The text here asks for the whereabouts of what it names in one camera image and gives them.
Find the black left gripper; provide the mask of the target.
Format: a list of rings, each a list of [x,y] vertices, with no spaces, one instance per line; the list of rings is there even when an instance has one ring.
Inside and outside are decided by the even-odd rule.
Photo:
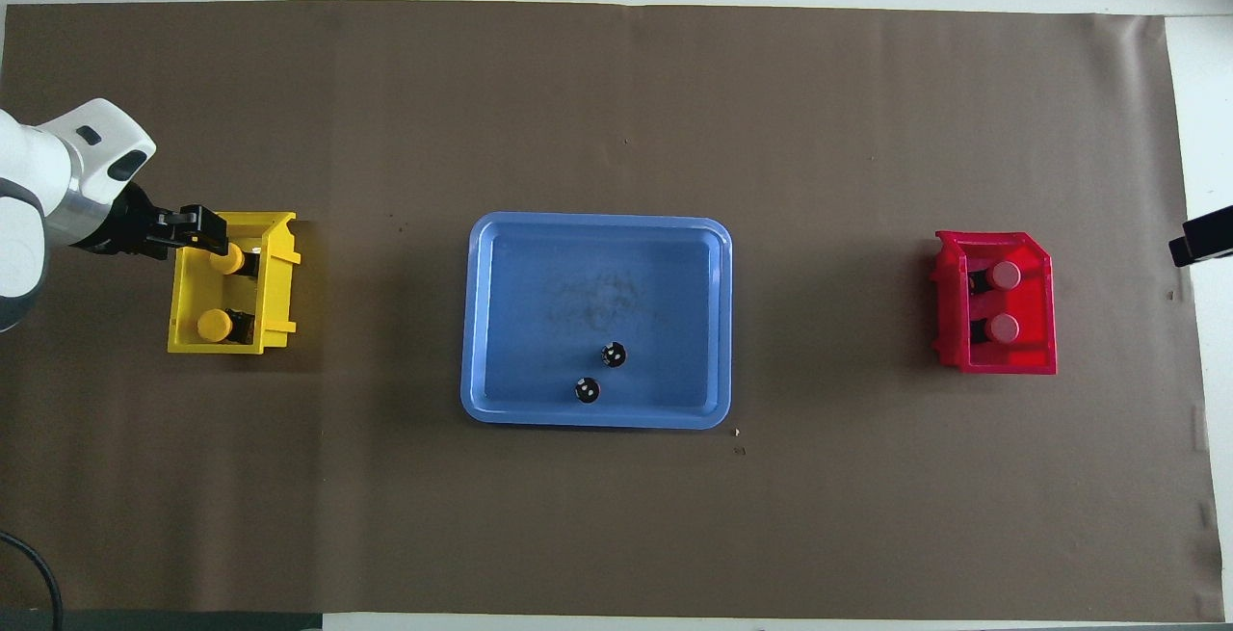
[[[182,242],[171,239],[171,230],[179,223],[179,239],[185,248],[206,250],[224,256],[229,253],[227,223],[203,208],[203,205],[184,205],[178,211],[159,208],[150,201],[141,184],[129,182],[112,202],[102,223],[73,246],[97,256],[132,254],[166,261],[171,249]]]

